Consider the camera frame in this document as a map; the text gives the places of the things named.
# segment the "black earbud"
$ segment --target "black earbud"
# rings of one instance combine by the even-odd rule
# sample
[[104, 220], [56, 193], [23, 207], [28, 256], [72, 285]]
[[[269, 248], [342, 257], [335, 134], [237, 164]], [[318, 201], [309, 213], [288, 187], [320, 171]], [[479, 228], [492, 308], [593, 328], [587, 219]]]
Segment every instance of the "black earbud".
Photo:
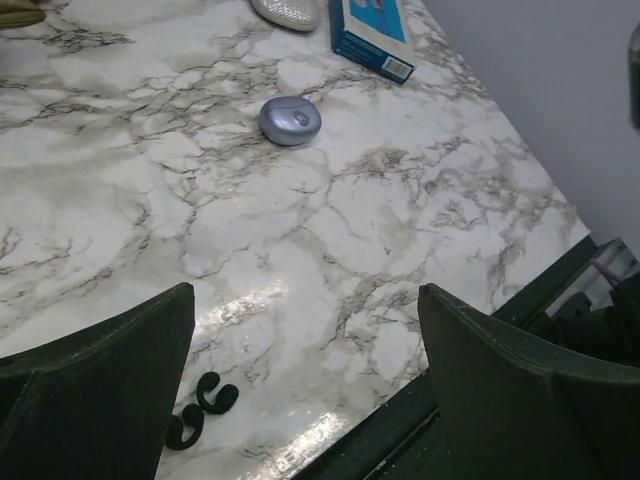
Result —
[[[193, 433], [187, 440], [182, 440], [184, 425], [193, 428]], [[171, 415], [169, 428], [164, 444], [171, 450], [185, 450], [195, 444], [204, 429], [204, 412], [195, 403], [190, 403], [182, 410], [182, 420], [177, 415]]]
[[240, 391], [235, 385], [225, 385], [216, 395], [216, 401], [212, 405], [205, 398], [204, 394], [209, 393], [220, 383], [220, 375], [216, 372], [205, 373], [198, 381], [196, 387], [196, 398], [202, 409], [213, 415], [222, 415], [231, 410], [240, 396]]

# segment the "blue cardboard box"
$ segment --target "blue cardboard box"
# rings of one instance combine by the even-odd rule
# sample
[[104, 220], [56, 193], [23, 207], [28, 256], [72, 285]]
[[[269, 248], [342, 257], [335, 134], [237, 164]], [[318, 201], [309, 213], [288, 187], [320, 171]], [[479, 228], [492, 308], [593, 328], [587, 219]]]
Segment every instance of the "blue cardboard box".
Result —
[[400, 84], [417, 65], [401, 0], [329, 0], [331, 49]]

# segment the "white marble surface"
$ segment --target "white marble surface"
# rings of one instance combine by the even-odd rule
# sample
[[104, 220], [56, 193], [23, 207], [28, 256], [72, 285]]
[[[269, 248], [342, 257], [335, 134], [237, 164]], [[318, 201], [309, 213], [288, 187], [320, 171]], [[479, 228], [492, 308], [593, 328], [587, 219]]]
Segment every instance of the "white marble surface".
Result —
[[[292, 476], [427, 366], [436, 282], [490, 312], [586, 233], [417, 0], [397, 86], [242, 0], [73, 0], [0, 37], [0, 355], [180, 281], [238, 404], [159, 479]], [[307, 146], [260, 136], [279, 94]]]

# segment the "white shoe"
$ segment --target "white shoe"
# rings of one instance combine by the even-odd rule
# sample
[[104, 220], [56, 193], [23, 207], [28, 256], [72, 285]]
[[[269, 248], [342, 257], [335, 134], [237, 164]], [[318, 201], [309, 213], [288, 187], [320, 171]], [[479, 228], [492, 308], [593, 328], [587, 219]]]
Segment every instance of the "white shoe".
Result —
[[251, 0], [251, 6], [270, 22], [292, 30], [310, 32], [320, 25], [315, 0]]

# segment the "gray wall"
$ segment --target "gray wall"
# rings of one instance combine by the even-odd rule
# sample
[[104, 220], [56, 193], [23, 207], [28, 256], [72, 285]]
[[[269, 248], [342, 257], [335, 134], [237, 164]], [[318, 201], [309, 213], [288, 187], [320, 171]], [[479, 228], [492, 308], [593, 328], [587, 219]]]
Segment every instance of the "gray wall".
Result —
[[423, 0], [592, 230], [640, 255], [626, 51], [638, 0]]

